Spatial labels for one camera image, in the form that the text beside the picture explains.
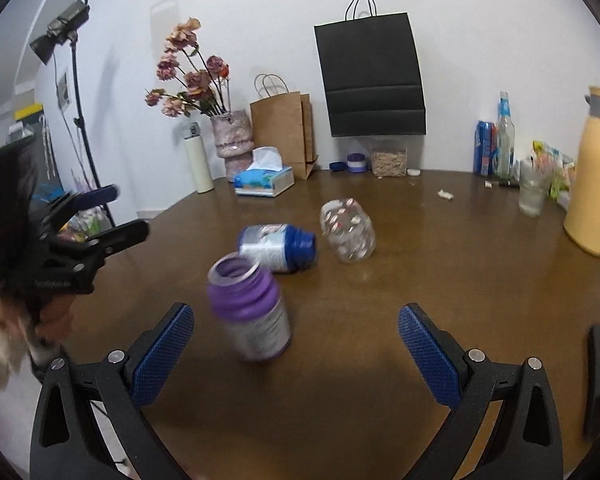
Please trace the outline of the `left hand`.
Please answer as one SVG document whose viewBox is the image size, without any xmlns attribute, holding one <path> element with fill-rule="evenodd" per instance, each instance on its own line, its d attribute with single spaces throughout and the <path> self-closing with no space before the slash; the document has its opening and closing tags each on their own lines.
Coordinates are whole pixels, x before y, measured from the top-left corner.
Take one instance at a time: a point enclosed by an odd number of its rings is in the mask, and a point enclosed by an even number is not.
<svg viewBox="0 0 600 480">
<path fill-rule="evenodd" d="M 73 314 L 71 307 L 76 299 L 73 295 L 54 297 L 40 312 L 40 322 L 35 333 L 47 342 L 61 342 L 71 333 Z M 0 325 L 9 336 L 23 339 L 26 330 L 22 323 L 29 319 L 29 313 L 22 301 L 0 297 Z"/>
</svg>

